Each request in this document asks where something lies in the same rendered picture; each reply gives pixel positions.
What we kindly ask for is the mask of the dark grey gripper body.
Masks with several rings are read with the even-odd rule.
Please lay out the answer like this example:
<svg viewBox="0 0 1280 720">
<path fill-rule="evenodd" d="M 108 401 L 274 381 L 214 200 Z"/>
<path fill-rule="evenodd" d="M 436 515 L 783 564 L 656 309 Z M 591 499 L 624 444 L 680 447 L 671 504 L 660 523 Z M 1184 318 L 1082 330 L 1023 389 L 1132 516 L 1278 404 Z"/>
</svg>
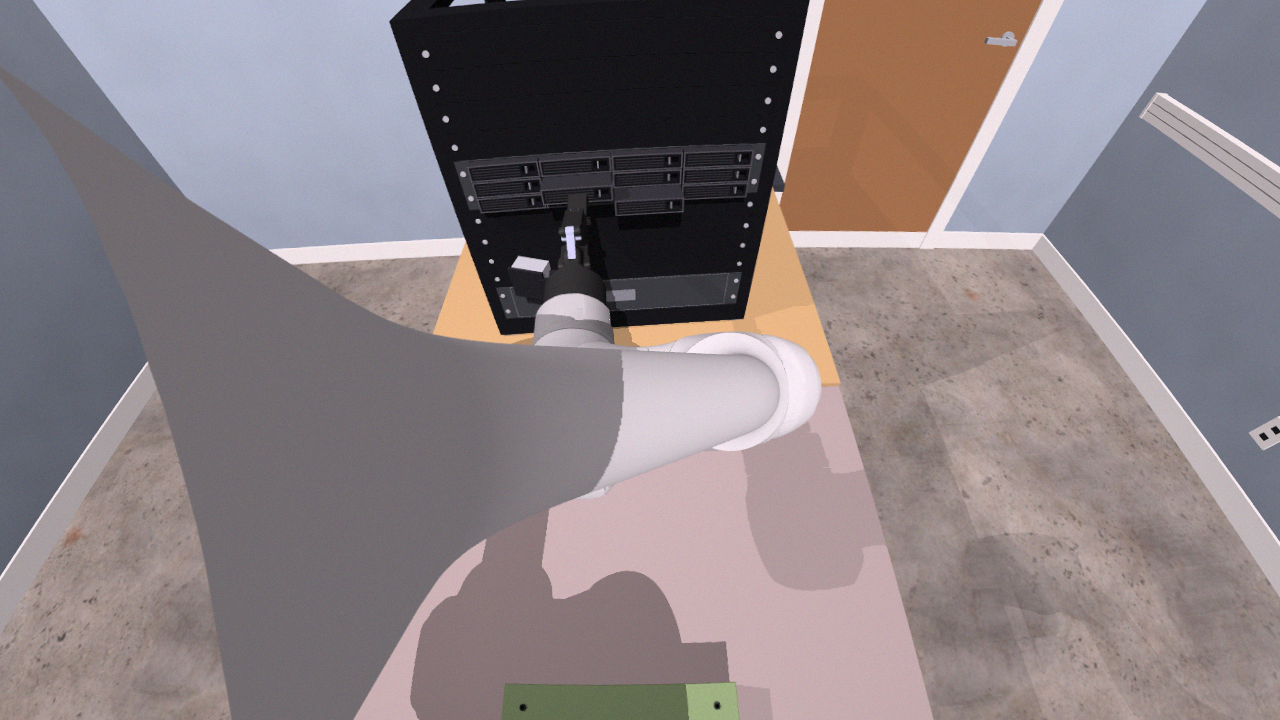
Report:
<svg viewBox="0 0 1280 720">
<path fill-rule="evenodd" d="M 563 293 L 584 293 L 605 304 L 605 283 L 602 277 L 584 266 L 582 249 L 575 249 L 575 259 L 563 251 L 563 266 L 552 273 L 544 286 L 543 304 Z"/>
</svg>

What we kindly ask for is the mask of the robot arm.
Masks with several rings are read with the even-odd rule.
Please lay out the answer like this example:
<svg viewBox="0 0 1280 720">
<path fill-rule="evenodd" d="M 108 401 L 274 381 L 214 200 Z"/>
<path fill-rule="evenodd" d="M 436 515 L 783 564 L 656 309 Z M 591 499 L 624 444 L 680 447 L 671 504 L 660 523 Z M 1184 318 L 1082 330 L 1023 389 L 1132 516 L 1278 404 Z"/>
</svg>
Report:
<svg viewBox="0 0 1280 720">
<path fill-rule="evenodd" d="M 507 268 L 516 296 L 543 304 L 532 345 L 389 322 L 0 79 L 131 307 L 200 533 L 230 720 L 355 720 L 475 544 L 694 454 L 786 436 L 820 401 L 817 363 L 772 334 L 614 345 L 598 299 L 543 304 L 556 270 L 540 259 Z"/>
</svg>

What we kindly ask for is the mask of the tan wooden board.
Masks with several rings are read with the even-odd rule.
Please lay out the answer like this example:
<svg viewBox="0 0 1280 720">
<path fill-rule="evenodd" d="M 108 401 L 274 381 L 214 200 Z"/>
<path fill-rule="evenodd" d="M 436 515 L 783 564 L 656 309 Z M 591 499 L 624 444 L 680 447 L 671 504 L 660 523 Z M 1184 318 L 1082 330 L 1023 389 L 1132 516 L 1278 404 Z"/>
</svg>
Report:
<svg viewBox="0 0 1280 720">
<path fill-rule="evenodd" d="M 646 348 L 691 334 L 714 332 L 774 334 L 806 350 L 819 369 L 820 387 L 840 386 L 815 304 L 773 187 L 744 319 L 612 328 L 614 345 Z M 508 345 L 532 345 L 534 337 L 534 333 L 500 334 L 466 242 L 433 334 Z"/>
</svg>

